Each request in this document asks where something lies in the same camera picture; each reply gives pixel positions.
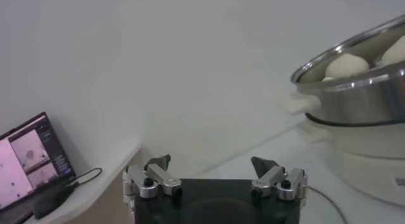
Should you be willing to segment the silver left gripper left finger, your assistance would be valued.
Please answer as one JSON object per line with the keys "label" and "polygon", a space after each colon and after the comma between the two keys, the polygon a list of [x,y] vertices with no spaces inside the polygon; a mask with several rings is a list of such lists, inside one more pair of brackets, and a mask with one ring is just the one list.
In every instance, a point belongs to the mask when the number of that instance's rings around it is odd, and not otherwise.
{"label": "silver left gripper left finger", "polygon": [[123,170],[123,195],[128,199],[139,195],[143,199],[153,199],[159,189],[165,195],[178,198],[182,195],[182,181],[171,176],[168,166],[171,161],[169,154],[151,158],[143,167],[139,165],[127,166]]}

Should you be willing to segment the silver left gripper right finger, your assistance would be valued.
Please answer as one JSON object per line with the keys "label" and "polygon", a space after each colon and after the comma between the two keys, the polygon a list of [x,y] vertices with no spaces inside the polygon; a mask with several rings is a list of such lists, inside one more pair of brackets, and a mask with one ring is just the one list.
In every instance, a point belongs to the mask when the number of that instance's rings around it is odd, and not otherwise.
{"label": "silver left gripper right finger", "polygon": [[302,168],[287,171],[273,160],[256,156],[251,163],[258,176],[252,181],[251,195],[255,201],[276,196],[283,201],[303,200],[307,197],[308,175]]}

